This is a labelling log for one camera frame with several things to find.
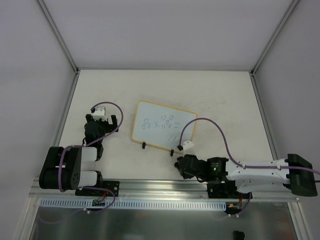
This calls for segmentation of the yellow framed whiteboard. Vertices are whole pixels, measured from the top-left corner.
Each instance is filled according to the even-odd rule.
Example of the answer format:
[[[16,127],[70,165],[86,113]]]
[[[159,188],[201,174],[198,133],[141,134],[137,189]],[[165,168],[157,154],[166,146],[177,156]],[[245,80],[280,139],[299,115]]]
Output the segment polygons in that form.
[[[141,100],[137,104],[131,138],[138,143],[180,153],[178,146],[190,141],[195,112]]]

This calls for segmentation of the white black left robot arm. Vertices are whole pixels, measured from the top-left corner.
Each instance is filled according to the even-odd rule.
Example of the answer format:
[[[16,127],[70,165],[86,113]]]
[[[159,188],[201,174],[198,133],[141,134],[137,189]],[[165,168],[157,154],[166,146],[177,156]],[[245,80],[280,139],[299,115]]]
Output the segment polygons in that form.
[[[87,187],[93,195],[104,191],[102,174],[96,170],[85,170],[83,164],[101,159],[104,151],[101,137],[115,130],[118,120],[115,115],[111,116],[111,122],[107,118],[94,119],[91,114],[85,118],[84,142],[90,146],[50,147],[39,175],[41,189],[66,191]]]

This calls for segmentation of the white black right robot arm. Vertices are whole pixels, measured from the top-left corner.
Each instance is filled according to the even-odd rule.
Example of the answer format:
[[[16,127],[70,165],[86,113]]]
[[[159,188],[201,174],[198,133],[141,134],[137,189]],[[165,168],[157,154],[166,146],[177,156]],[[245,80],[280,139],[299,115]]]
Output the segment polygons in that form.
[[[312,164],[297,154],[258,164],[234,163],[225,157],[200,160],[186,154],[178,157],[174,166],[184,179],[206,183],[210,199],[249,199],[253,192],[285,189],[301,197],[318,195]]]

